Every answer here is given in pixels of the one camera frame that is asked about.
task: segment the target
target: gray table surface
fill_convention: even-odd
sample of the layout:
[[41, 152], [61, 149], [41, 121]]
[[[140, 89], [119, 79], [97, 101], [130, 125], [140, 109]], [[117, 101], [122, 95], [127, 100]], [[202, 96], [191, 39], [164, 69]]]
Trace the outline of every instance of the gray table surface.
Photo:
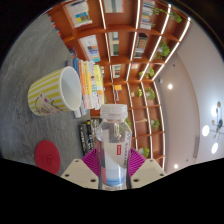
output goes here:
[[38, 117], [28, 107], [30, 85], [65, 67], [72, 58], [47, 15], [38, 17], [16, 40], [0, 71], [0, 152], [3, 158], [36, 166], [34, 152], [42, 140], [58, 148], [61, 176], [71, 161], [82, 158], [73, 112]]

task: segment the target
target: ceiling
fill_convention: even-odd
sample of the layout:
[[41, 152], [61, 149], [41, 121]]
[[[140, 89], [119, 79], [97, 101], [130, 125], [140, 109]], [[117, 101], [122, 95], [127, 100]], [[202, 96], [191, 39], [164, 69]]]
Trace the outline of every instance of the ceiling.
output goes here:
[[[162, 100], [166, 131], [166, 166], [170, 174], [188, 165], [224, 157], [224, 136], [220, 135], [219, 148], [211, 153], [216, 142], [209, 133], [202, 135], [208, 125], [212, 130], [211, 107], [218, 101], [224, 106], [224, 65], [215, 45], [195, 22], [166, 68], [157, 76], [162, 79], [158, 90]], [[193, 158], [195, 137], [199, 136], [197, 158]]]

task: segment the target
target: plastic water bottle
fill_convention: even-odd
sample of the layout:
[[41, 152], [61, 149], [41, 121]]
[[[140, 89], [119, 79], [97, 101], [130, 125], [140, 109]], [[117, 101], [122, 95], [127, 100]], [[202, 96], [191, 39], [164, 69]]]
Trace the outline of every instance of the plastic water bottle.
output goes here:
[[103, 190], [127, 189], [126, 174], [132, 131], [125, 119], [127, 105], [103, 104], [102, 122], [96, 130], [96, 148], [101, 164]]

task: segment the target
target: cup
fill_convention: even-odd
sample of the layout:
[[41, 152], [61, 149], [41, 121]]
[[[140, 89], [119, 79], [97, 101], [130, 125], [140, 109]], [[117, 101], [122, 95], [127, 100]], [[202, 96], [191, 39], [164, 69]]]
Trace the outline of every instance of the cup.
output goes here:
[[37, 116], [77, 110], [81, 100], [79, 76], [71, 66], [37, 80], [28, 91], [29, 107]]

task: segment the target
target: pink object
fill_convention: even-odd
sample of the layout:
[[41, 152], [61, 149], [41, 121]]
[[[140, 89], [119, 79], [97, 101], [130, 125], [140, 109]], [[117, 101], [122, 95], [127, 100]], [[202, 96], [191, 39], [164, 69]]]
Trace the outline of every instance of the pink object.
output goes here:
[[100, 162], [97, 156], [97, 150], [92, 149], [83, 158], [82, 161], [95, 173], [100, 176]]
[[129, 151], [128, 158], [128, 174], [131, 179], [132, 175], [135, 174], [135, 172], [141, 167], [146, 158], [132, 148]]

